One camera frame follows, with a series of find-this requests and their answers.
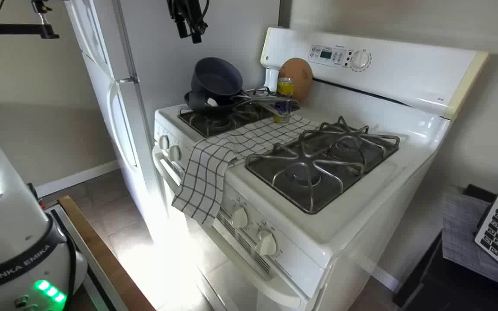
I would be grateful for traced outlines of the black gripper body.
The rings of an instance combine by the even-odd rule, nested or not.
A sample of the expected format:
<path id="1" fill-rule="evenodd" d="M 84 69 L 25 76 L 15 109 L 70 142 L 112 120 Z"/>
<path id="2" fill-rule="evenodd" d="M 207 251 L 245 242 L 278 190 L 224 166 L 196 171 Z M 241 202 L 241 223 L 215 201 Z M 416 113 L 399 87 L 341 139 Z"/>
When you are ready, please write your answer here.
<path id="1" fill-rule="evenodd" d="M 210 4 L 201 4 L 201 0 L 167 0 L 167 4 L 179 35 L 191 38 L 195 44 L 201 44 L 208 28 L 205 18 Z"/>

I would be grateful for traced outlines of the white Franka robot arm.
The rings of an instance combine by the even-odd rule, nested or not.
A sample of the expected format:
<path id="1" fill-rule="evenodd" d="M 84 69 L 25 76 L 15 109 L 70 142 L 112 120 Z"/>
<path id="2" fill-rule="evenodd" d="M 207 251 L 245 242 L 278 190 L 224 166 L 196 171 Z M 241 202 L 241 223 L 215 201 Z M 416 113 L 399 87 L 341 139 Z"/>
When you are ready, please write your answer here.
<path id="1" fill-rule="evenodd" d="M 67 9 L 120 168 L 160 253 L 143 261 L 144 273 L 163 285 L 170 308 L 191 311 L 203 296 L 182 261 L 182 235 L 174 230 L 163 178 L 153 164 L 122 4 L 67 0 Z M 0 147 L 0 311 L 32 306 L 60 311 L 86 273 L 73 240 L 42 211 Z"/>

